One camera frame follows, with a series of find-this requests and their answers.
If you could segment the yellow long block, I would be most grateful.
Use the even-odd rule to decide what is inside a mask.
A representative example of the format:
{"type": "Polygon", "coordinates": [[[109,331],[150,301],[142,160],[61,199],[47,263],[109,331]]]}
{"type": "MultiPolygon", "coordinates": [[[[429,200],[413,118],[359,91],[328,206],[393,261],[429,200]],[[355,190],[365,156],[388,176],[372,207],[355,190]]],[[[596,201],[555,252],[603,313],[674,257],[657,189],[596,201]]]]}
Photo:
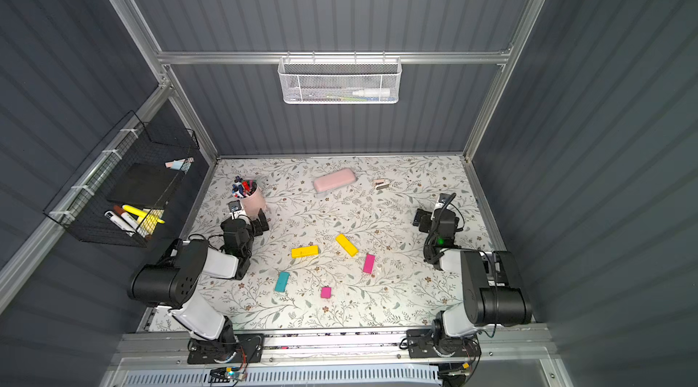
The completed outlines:
{"type": "Polygon", "coordinates": [[[358,248],[344,234],[338,234],[336,241],[350,256],[354,257],[358,254],[358,248]]]}
{"type": "Polygon", "coordinates": [[[306,247],[295,248],[292,250],[292,258],[305,258],[309,256],[315,256],[319,254],[319,247],[316,245],[310,245],[306,247]]]}

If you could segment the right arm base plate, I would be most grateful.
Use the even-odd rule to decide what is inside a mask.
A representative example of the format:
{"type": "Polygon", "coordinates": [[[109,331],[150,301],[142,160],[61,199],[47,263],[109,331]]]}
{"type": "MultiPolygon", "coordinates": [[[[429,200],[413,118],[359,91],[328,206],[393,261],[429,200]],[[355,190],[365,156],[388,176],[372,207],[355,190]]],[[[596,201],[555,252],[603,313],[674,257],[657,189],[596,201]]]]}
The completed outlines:
{"type": "Polygon", "coordinates": [[[411,359],[476,359],[482,355],[477,337],[449,337],[434,329],[411,329],[399,345],[411,359]]]}

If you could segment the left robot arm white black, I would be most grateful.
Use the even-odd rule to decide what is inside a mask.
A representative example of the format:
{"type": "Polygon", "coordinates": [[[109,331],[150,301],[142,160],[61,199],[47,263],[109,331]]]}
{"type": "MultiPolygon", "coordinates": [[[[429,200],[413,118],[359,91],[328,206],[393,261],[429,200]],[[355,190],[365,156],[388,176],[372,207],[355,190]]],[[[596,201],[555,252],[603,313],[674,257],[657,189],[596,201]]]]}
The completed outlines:
{"type": "Polygon", "coordinates": [[[269,230],[264,212],[250,218],[232,216],[221,224],[224,244],[213,248],[205,236],[176,239],[159,257],[135,272],[128,296],[152,307],[164,307],[187,330],[191,363],[231,363],[247,359],[232,321],[212,307],[197,290],[199,279],[240,281],[252,263],[254,238],[269,230]]]}

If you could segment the teal rectangular block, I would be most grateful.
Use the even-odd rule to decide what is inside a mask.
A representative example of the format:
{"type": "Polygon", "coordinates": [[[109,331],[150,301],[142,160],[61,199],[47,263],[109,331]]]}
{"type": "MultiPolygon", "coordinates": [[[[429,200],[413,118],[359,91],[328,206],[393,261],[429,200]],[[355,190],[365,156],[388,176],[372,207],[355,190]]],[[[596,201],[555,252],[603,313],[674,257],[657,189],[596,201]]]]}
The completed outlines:
{"type": "Polygon", "coordinates": [[[277,293],[284,293],[286,291],[289,279],[290,274],[288,272],[280,272],[276,281],[276,285],[274,286],[274,290],[277,293]]]}

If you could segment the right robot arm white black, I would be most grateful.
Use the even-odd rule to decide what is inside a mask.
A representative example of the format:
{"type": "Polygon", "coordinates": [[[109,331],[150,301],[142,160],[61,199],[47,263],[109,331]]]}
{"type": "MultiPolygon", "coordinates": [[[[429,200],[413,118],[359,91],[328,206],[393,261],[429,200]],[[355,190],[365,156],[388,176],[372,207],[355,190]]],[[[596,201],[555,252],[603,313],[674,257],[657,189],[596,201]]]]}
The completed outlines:
{"type": "Polygon", "coordinates": [[[491,337],[498,326],[532,321],[533,308],[510,252],[457,246],[459,218],[449,209],[438,208],[430,213],[419,209],[413,225],[426,234],[425,262],[459,277],[462,301],[436,314],[430,329],[406,333],[401,347],[412,358],[475,358],[480,354],[478,334],[491,337]]]}

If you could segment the magenta rectangular block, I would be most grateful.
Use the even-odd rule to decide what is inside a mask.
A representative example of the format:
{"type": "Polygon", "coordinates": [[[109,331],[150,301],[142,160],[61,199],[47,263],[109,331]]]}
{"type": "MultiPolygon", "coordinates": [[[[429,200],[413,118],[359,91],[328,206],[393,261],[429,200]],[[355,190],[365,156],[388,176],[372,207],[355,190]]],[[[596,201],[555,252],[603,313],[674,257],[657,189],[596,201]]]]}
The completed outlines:
{"type": "Polygon", "coordinates": [[[367,254],[365,258],[365,263],[363,266],[363,272],[365,274],[372,274],[374,271],[374,264],[376,263],[376,257],[373,254],[367,254]]]}

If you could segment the small magenta cube block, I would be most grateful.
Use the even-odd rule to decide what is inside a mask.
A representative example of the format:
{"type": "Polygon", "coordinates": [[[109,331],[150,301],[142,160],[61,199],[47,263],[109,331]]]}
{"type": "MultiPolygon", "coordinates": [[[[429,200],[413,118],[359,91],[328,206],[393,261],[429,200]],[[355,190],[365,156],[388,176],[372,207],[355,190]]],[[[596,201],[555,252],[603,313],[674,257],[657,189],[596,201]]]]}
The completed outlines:
{"type": "Polygon", "coordinates": [[[321,297],[323,299],[330,299],[332,295],[332,289],[330,287],[323,287],[321,289],[321,297]]]}

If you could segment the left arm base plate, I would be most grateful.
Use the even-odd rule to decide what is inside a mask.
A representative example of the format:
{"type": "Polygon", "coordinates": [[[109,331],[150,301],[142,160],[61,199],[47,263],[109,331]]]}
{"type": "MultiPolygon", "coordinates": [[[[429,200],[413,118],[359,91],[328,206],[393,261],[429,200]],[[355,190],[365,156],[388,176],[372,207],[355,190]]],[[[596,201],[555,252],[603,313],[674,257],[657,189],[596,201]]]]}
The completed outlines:
{"type": "Polygon", "coordinates": [[[232,343],[221,340],[203,341],[190,339],[187,344],[188,364],[232,364],[259,363],[265,336],[263,334],[238,334],[232,343]]]}

